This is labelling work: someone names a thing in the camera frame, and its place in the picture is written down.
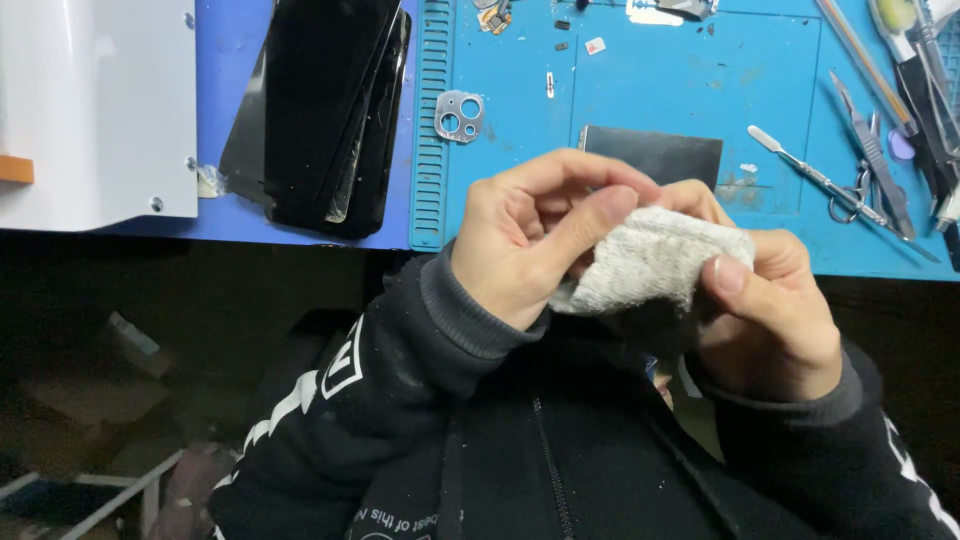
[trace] purple pick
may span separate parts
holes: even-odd
[[[900,130],[890,130],[887,135],[887,148],[890,156],[897,163],[906,163],[917,156],[917,151],[910,146],[910,142],[900,133]]]

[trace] hoodie sleeve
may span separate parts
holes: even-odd
[[[450,248],[407,263],[329,364],[252,427],[210,497],[215,538],[342,538],[377,468],[442,430],[451,404],[543,335],[546,313],[522,332],[477,305]]]
[[[799,404],[743,399],[699,385],[716,405],[730,470],[831,538],[960,538],[957,522],[917,475],[880,408],[871,360],[844,343],[837,388]]]

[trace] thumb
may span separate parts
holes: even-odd
[[[534,257],[560,280],[577,258],[627,219],[636,209],[637,197],[636,191],[626,185],[595,191],[531,248]]]
[[[704,289],[730,315],[786,336],[796,328],[792,298],[729,255],[708,260],[702,272]]]

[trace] person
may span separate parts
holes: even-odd
[[[703,268],[721,314],[688,364],[725,464],[611,348],[551,328],[561,279],[645,205],[733,226],[702,183],[570,149],[474,183],[456,240],[407,263],[251,429],[213,536],[960,537],[794,235],[750,231],[753,271]]]

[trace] ribbed cuff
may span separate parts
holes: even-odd
[[[749,409],[765,421],[790,427],[816,428],[839,424],[852,417],[863,405],[863,384],[843,353],[843,371],[837,387],[826,396],[809,402],[777,403],[750,400],[717,386],[702,366],[697,366],[697,386],[718,404],[726,403]]]
[[[549,321],[545,309],[527,331],[519,331],[477,304],[450,268],[453,242],[420,270],[420,295],[433,324],[470,355],[502,358],[520,345],[543,337]]]

